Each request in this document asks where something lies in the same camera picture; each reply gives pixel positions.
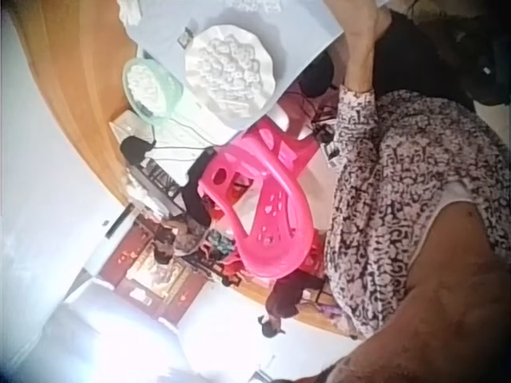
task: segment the white wall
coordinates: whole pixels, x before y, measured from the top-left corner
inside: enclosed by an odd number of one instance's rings
[[[122,210],[58,127],[2,12],[3,368],[37,341]]]
[[[266,339],[257,322],[263,313],[260,304],[208,283],[179,323],[194,370],[225,383],[248,381],[257,369],[273,378],[295,379],[318,373],[358,344],[294,319],[283,323],[286,335]]]
[[[83,266],[83,268],[86,269],[89,274],[92,276],[99,275],[99,272],[105,265],[106,261],[109,260],[110,256],[112,256],[112,253],[115,251],[119,243],[121,243],[122,239],[126,236],[126,234],[128,234],[129,229],[132,228],[138,214],[139,211],[137,209],[134,210],[130,215],[126,217],[124,221],[122,221],[121,225],[119,225],[119,227],[115,230],[109,239],[106,237],[101,239]]]

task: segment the cable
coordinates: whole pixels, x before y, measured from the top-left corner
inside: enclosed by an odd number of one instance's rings
[[[181,159],[181,158],[152,158],[152,160],[155,161],[173,161],[173,162],[195,162],[197,158],[190,158],[190,159]]]
[[[183,128],[187,128],[187,129],[190,129],[192,132],[194,132],[198,137],[201,138],[201,140],[204,140],[206,141],[208,144],[210,144],[211,146],[222,146],[222,145],[218,145],[218,144],[215,144],[213,142],[211,142],[210,140],[208,140],[206,137],[202,136],[200,133],[198,133],[192,126],[190,125],[186,125],[186,124],[183,124],[182,122],[179,122],[178,120],[174,119],[174,118],[171,118],[169,117],[169,120],[170,121],[173,121],[175,122],[176,124],[182,126]]]
[[[311,100],[309,100],[309,98],[308,98],[308,97],[305,97],[305,95],[304,95],[303,93],[300,93],[300,92],[294,92],[294,91],[287,91],[287,92],[285,92],[284,94],[294,94],[294,95],[296,95],[296,96],[301,96],[301,97],[302,97],[302,104],[300,105],[300,108],[302,109],[302,112],[304,112],[310,120],[312,120],[312,119],[314,118],[314,116],[316,115],[316,113],[318,112],[318,111],[316,110],[316,107],[315,107],[314,103],[313,103]],[[307,101],[307,102],[309,103],[309,105],[311,106],[312,110],[314,110],[314,113],[313,113],[313,115],[312,115],[312,116],[311,116],[311,115],[309,114],[309,112],[308,112],[307,110],[305,110],[305,108],[303,107],[303,102],[304,102],[304,101]]]
[[[153,150],[157,149],[177,149],[177,150],[206,150],[211,146],[203,146],[202,148],[194,147],[194,146],[155,146]]]

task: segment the skin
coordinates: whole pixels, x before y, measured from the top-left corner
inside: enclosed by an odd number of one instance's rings
[[[370,90],[374,41],[384,31],[386,11],[371,9],[373,0],[325,3],[346,32],[345,86]],[[509,271],[493,254],[476,206],[453,203],[434,220],[410,268],[407,296],[389,323],[325,376],[298,381],[479,382],[509,345]]]

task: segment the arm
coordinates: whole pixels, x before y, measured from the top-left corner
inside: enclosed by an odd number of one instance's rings
[[[398,311],[338,363],[333,381],[486,382],[484,373],[509,355],[510,279],[490,249],[477,208],[449,205],[410,269]]]
[[[161,224],[168,229],[177,229],[178,235],[185,235],[188,233],[188,226],[186,223],[179,222],[173,219],[165,219],[161,221]]]

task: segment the floral patterned shirt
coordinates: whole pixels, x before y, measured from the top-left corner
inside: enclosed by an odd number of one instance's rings
[[[469,110],[402,90],[376,102],[342,87],[335,144],[344,165],[325,261],[336,301],[364,336],[403,300],[447,184],[466,188],[495,255],[509,262],[509,150]]]

